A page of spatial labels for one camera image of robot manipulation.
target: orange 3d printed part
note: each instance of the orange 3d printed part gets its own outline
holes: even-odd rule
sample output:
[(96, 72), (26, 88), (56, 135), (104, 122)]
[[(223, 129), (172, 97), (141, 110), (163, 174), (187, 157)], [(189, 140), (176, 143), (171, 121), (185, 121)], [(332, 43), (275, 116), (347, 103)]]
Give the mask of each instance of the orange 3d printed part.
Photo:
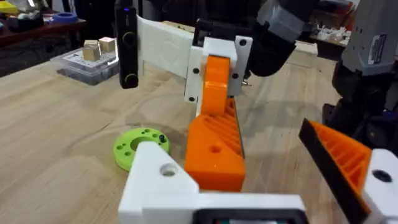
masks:
[(361, 192), (372, 151), (360, 142), (320, 123), (304, 120), (300, 139), (335, 195), (342, 210), (370, 209)]
[(235, 102), (227, 99), (229, 59), (209, 56), (201, 114), (188, 131), (185, 170), (201, 189), (238, 192), (245, 170)]

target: workbench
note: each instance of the workbench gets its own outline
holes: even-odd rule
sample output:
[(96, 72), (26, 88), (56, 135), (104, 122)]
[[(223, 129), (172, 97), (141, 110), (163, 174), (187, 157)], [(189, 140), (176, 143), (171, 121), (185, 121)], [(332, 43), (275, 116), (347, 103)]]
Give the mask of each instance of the workbench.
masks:
[[(300, 194), (310, 223), (345, 222), (330, 189), (298, 138), (304, 118), (320, 121), (336, 103), (335, 63), (285, 64), (252, 76), (236, 98), (246, 153), (243, 192)], [(119, 77), (96, 86), (57, 74), (49, 62), (0, 78), (0, 222), (117, 223), (127, 172), (113, 158), (123, 132), (164, 132), (183, 166), (196, 105), (183, 101), (185, 80), (146, 66), (139, 87)]]

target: clear plastic container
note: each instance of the clear plastic container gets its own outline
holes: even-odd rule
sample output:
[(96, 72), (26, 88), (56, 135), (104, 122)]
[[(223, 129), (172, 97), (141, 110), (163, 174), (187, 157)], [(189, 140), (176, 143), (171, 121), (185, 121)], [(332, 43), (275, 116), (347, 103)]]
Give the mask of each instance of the clear plastic container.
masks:
[(119, 73), (119, 62), (115, 52), (103, 53), (98, 61), (91, 62), (84, 60), (83, 52), (77, 49), (54, 57), (50, 61), (59, 67), (57, 71), (59, 74), (89, 85), (99, 84)]

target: wooden block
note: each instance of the wooden block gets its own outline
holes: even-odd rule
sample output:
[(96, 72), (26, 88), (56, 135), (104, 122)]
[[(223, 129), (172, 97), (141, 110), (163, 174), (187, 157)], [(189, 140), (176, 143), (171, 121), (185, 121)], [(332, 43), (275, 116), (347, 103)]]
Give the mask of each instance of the wooden block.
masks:
[(84, 46), (87, 45), (98, 45), (98, 40), (85, 40)]
[(96, 62), (101, 58), (100, 48), (98, 45), (87, 45), (83, 47), (83, 58), (92, 62)]
[(110, 37), (103, 37), (99, 40), (99, 47), (101, 52), (111, 53), (114, 52), (114, 39)]

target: green gear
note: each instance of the green gear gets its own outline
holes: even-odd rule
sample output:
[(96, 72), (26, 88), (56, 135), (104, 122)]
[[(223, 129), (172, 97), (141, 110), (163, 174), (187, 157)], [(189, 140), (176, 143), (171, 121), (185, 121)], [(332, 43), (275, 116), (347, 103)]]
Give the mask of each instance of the green gear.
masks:
[(113, 155), (120, 168), (130, 171), (138, 144), (143, 141), (154, 141), (165, 152), (170, 152), (170, 141), (165, 134), (152, 128), (136, 128), (119, 136), (113, 145)]

